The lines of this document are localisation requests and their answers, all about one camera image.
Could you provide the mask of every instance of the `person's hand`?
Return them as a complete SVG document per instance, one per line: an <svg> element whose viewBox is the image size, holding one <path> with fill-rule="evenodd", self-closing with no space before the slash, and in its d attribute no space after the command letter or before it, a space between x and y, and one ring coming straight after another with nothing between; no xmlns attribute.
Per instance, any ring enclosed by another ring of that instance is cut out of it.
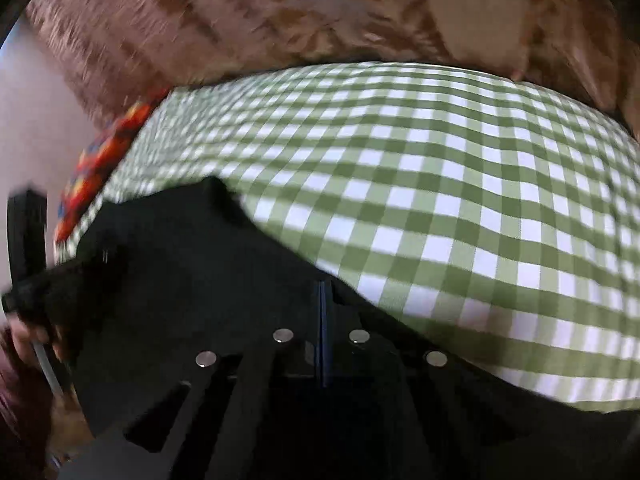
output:
<svg viewBox="0 0 640 480"><path fill-rule="evenodd" d="M32 343L48 343L49 335L47 334L47 331L41 326L33 326L23 322L15 314L9 314L7 316L7 322L14 342L15 352L18 354L20 360L27 366L40 368ZM63 346L60 337L56 338L53 342L53 349L58 359L62 360Z"/></svg>

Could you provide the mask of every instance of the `brown blanket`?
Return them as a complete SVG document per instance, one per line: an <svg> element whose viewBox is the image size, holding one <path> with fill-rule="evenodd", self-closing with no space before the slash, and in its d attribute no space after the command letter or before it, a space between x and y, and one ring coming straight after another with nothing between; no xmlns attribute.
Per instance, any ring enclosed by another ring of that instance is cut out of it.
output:
<svg viewBox="0 0 640 480"><path fill-rule="evenodd" d="M640 48L609 0L33 0L28 16L98 125L164 86L383 59L535 82L640 138Z"/></svg>

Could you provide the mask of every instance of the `silver rivet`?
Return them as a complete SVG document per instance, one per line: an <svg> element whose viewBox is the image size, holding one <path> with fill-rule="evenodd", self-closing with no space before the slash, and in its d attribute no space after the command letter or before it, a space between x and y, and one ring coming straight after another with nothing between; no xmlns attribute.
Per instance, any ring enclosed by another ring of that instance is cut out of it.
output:
<svg viewBox="0 0 640 480"><path fill-rule="evenodd" d="M447 364L447 356L438 351L427 352L424 355L424 360L427 361L427 363L431 366L435 366L437 368L442 368L445 364Z"/></svg>
<svg viewBox="0 0 640 480"><path fill-rule="evenodd" d="M207 368L215 364L217 360L218 360L218 356L215 355L213 352L209 352L209 351L200 352L196 357L196 364L200 368Z"/></svg>
<svg viewBox="0 0 640 480"><path fill-rule="evenodd" d="M288 343L293 339L293 332L288 328L279 328L273 333L273 338L278 343Z"/></svg>
<svg viewBox="0 0 640 480"><path fill-rule="evenodd" d="M369 332L367 332L366 330L357 329L351 330L351 332L349 332L349 339L351 340L351 342L358 345L366 343L370 337L371 336L369 335Z"/></svg>

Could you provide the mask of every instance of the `black fabric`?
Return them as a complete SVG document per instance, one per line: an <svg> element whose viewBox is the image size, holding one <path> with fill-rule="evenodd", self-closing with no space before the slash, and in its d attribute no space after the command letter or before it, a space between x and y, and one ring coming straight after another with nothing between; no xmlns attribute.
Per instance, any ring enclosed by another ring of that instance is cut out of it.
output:
<svg viewBox="0 0 640 480"><path fill-rule="evenodd" d="M331 280L337 303L356 306L364 328L416 369L434 349L260 232L215 178L105 204L79 254L106 238L126 248L127 272L73 370L94 433L175 384L200 351L240 352L283 327L304 337L315 329L314 283L322 279ZM636 412L580 412L455 356L410 378L410 387L438 478L627 478L638 471Z"/></svg>

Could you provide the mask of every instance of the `checkered tablecloth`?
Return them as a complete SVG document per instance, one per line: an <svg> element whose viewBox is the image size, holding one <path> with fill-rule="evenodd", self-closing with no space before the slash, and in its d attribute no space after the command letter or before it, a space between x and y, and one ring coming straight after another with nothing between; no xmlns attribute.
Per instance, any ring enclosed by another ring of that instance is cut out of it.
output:
<svg viewBox="0 0 640 480"><path fill-rule="evenodd" d="M179 89L85 215L216 174L258 226L511 383L640 407L640 165L561 94L411 63Z"/></svg>

